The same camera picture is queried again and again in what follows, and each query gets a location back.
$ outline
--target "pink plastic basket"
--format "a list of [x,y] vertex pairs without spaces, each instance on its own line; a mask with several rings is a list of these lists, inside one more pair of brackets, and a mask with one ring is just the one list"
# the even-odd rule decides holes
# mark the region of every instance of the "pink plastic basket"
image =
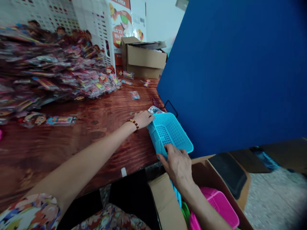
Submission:
[[[225,195],[214,188],[200,187],[200,190],[212,207],[224,218],[230,227],[236,229],[240,221]],[[190,228],[191,230],[201,230],[194,213],[191,213]]]

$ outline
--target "hand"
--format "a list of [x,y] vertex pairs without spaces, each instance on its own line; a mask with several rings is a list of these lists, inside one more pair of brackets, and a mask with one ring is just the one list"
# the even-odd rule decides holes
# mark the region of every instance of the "hand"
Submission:
[[135,120],[135,122],[138,124],[139,129],[142,129],[149,125],[154,120],[154,117],[148,111],[141,111],[139,113],[134,114],[133,120]]
[[177,149],[172,144],[167,144],[164,147],[168,152],[168,162],[164,156],[158,154],[160,161],[175,187],[184,195],[195,185],[192,178],[192,161],[184,149]]

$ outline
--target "beaded bracelet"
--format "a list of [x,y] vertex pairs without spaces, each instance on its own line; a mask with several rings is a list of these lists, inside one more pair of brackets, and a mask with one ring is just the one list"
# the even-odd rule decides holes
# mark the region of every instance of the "beaded bracelet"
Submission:
[[130,122],[132,122],[133,124],[135,124],[136,125],[136,127],[137,127],[137,130],[135,131],[135,133],[137,133],[138,132],[138,129],[139,129],[139,126],[138,126],[138,124],[134,121],[134,120],[132,120],[132,119],[128,119],[127,120],[127,122],[128,121],[130,121]]

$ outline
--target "wooden tabletop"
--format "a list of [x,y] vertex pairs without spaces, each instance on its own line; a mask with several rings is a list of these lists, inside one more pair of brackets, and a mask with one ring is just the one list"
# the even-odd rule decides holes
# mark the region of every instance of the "wooden tabletop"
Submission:
[[[148,88],[140,79],[132,82],[132,86],[123,84],[120,90],[99,99],[51,103],[40,110],[54,116],[77,114],[74,126],[27,129],[16,121],[0,126],[3,131],[0,141],[0,212],[71,156],[132,118],[130,112],[148,110],[153,105],[152,98],[163,107],[156,90],[159,80],[151,80]],[[131,99],[132,90],[138,91],[140,99]],[[124,141],[80,195],[120,179],[123,167],[127,174],[131,174],[157,161],[148,130],[144,128]]]

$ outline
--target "blue partition board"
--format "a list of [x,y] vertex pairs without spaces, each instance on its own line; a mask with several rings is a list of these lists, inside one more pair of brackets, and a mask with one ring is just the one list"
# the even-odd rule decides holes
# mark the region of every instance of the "blue partition board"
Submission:
[[189,2],[157,90],[178,112],[192,157],[307,135],[301,2]]

